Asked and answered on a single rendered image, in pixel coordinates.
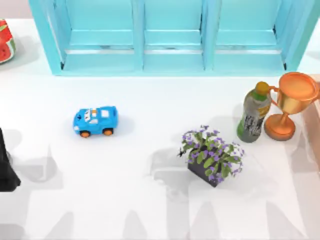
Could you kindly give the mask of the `blue toy car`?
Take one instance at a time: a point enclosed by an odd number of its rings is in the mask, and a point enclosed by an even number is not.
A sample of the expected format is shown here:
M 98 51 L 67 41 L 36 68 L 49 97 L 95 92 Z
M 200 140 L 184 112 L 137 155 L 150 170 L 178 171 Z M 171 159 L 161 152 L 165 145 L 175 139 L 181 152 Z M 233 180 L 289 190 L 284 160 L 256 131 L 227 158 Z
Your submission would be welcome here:
M 115 106 L 82 108 L 73 118 L 73 130 L 82 138 L 91 135 L 111 136 L 118 126 L 118 116 Z

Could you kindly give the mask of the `purple flower plant pot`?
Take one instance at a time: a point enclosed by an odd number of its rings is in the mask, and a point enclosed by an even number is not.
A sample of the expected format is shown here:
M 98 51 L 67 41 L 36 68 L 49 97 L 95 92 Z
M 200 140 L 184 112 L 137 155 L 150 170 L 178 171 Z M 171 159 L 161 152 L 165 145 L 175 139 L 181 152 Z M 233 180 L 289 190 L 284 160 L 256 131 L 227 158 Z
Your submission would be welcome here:
M 212 187 L 242 172 L 245 151 L 238 143 L 227 143 L 208 125 L 189 130 L 181 137 L 179 157 L 187 154 L 187 168 Z

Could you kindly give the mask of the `light blue rack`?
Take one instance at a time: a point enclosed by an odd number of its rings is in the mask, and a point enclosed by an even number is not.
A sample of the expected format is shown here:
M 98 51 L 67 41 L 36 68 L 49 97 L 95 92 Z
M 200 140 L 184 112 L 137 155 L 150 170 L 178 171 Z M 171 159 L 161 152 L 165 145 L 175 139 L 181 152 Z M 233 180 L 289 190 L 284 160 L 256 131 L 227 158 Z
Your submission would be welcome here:
M 320 0 L 28 0 L 56 76 L 296 71 Z

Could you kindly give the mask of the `green bottle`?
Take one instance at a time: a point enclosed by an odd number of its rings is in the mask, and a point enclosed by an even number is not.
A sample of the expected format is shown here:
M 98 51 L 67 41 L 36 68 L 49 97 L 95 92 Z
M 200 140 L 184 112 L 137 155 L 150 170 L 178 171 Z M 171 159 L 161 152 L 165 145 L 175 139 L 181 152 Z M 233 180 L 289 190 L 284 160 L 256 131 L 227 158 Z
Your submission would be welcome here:
M 247 93 L 243 103 L 242 118 L 237 126 L 237 136 L 245 143 L 255 142 L 261 135 L 262 125 L 271 107 L 270 86 L 260 81 Z

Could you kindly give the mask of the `copper trophy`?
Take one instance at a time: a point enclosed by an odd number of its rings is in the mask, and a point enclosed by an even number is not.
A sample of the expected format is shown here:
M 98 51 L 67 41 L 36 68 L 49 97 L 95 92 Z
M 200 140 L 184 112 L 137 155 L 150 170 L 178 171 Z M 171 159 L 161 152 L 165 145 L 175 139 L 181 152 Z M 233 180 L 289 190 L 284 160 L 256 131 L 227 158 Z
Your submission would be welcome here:
M 320 99 L 320 86 L 305 73 L 287 72 L 280 77 L 278 87 L 271 86 L 269 89 L 277 93 L 277 100 L 271 102 L 282 113 L 270 115 L 264 122 L 264 130 L 273 140 L 290 140 L 295 134 L 296 125 L 289 116 L 304 111 Z

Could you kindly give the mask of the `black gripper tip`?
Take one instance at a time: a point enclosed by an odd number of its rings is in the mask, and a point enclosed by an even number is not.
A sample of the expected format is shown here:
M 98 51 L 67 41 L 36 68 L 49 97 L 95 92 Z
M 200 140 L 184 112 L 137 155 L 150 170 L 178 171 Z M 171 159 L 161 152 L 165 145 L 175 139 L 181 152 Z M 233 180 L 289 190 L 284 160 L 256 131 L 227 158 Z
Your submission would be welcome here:
M 0 193 L 13 192 L 20 185 L 21 180 L 11 166 L 3 131 L 0 128 Z

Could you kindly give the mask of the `watermelon print can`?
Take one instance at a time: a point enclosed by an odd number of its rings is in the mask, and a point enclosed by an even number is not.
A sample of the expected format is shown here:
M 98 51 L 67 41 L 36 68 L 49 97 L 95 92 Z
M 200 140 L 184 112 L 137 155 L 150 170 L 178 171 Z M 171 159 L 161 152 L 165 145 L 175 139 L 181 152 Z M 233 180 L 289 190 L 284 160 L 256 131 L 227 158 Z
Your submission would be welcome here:
M 11 60 L 16 54 L 16 44 L 5 19 L 0 19 L 0 64 Z

